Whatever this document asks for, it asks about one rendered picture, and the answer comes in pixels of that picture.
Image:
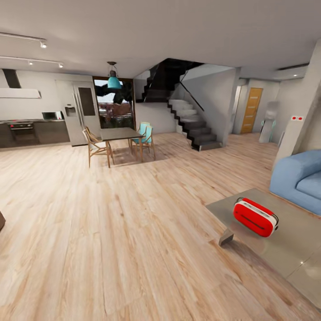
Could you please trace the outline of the radio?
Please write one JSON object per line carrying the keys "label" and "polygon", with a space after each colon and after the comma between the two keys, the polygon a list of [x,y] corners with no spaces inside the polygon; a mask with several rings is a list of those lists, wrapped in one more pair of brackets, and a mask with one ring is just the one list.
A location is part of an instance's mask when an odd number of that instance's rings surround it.
{"label": "radio", "polygon": [[234,217],[263,237],[270,237],[278,229],[278,217],[272,211],[247,198],[234,204]]}

